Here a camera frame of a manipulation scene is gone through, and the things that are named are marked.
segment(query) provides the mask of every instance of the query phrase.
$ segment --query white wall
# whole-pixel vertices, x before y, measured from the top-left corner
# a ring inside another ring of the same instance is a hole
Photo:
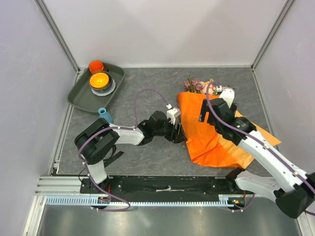
[[[45,0],[80,66],[250,65],[285,0]]]
[[[32,0],[0,8],[0,235],[22,235],[75,72]]]
[[[309,173],[315,172],[314,9],[314,0],[295,2],[256,69],[281,152]]]

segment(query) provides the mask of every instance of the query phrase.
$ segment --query gray tray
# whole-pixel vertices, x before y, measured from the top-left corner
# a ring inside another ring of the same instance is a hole
[[[83,111],[96,113],[101,107],[107,107],[112,98],[115,96],[115,93],[119,90],[124,78],[124,70],[116,65],[109,63],[103,63],[105,68],[108,69],[112,78],[116,82],[115,90],[107,96],[97,96],[92,93],[91,87],[89,85],[89,80],[91,72],[89,69],[86,69],[79,80],[75,83],[68,94],[68,102]]]

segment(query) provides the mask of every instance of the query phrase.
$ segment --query orange cloth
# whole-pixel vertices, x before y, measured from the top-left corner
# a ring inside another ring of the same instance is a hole
[[[245,169],[253,161],[251,155],[218,134],[214,126],[209,125],[206,121],[198,121],[202,101],[206,95],[181,92],[177,98],[181,109],[181,123],[187,137],[186,144],[193,163],[209,167],[241,167]],[[242,115],[237,111],[235,116]],[[256,124],[255,126],[271,145],[280,143],[267,131]]]

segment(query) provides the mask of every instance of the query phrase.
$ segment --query orange cup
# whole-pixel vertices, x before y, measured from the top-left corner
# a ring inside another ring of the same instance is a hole
[[[93,75],[97,72],[103,71],[104,65],[100,60],[94,60],[94,61],[90,62],[89,70],[90,70],[91,74]]]

